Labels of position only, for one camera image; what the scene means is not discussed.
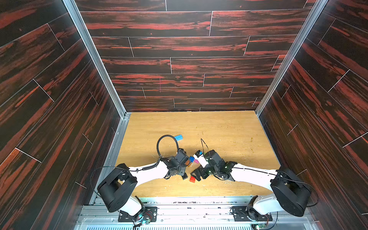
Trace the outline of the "light blue long lego brick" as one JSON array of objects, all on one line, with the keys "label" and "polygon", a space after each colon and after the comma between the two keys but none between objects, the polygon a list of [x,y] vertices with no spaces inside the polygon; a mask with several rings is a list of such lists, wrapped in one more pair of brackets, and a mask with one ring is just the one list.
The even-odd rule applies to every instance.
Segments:
[{"label": "light blue long lego brick", "polygon": [[182,135],[177,135],[174,138],[176,139],[176,141],[181,141],[184,139]]}]

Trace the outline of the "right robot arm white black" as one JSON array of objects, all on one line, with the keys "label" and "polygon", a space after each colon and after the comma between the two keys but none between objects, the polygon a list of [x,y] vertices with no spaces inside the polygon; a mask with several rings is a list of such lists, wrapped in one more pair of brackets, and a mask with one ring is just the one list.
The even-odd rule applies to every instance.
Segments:
[{"label": "right robot arm white black", "polygon": [[301,181],[289,168],[266,170],[224,161],[214,150],[207,153],[197,151],[193,157],[200,166],[191,176],[197,181],[209,176],[222,181],[244,182],[272,191],[269,195],[255,195],[248,205],[236,212],[251,221],[264,221],[271,212],[285,211],[302,217],[311,197],[309,186]]}]

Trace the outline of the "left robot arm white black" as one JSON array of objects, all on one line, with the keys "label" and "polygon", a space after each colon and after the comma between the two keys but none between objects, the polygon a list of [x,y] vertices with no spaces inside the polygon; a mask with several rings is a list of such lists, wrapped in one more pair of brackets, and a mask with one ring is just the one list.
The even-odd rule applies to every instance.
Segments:
[{"label": "left robot arm white black", "polygon": [[127,167],[122,163],[112,170],[99,184],[100,194],[108,212],[123,211],[130,216],[138,216],[143,211],[142,202],[132,196],[134,189],[156,179],[169,179],[180,175],[186,178],[186,167],[191,164],[190,157],[179,148],[175,156],[160,158],[156,163],[141,167]]}]

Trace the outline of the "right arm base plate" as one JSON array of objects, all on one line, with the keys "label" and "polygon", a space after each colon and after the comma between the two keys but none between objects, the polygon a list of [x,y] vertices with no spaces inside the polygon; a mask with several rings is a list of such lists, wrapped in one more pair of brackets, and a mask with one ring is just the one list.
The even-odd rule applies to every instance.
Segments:
[{"label": "right arm base plate", "polygon": [[260,221],[270,222],[273,220],[270,214],[261,215],[255,209],[247,206],[233,206],[230,209],[230,214],[233,215],[235,221]]}]

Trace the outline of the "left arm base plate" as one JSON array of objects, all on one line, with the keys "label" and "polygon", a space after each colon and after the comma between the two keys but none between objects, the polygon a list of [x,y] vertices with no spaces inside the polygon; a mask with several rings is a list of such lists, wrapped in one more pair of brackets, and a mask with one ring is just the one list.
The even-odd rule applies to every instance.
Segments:
[{"label": "left arm base plate", "polygon": [[136,215],[131,216],[126,212],[119,211],[118,222],[135,222],[143,225],[156,222],[158,216],[157,207],[143,207]]}]

